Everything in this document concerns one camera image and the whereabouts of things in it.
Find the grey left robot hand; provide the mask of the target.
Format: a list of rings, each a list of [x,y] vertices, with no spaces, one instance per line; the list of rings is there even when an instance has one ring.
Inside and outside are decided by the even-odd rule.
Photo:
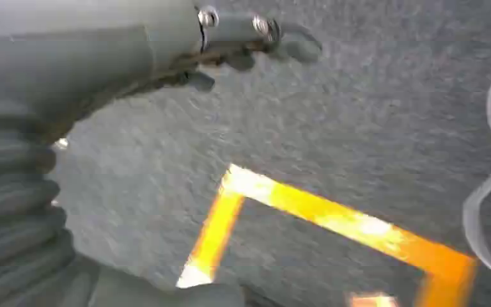
[[[52,204],[54,143],[108,102],[166,86],[211,90],[200,65],[302,63],[300,24],[194,1],[0,1],[0,306],[245,306],[225,284],[160,290],[78,252]]]

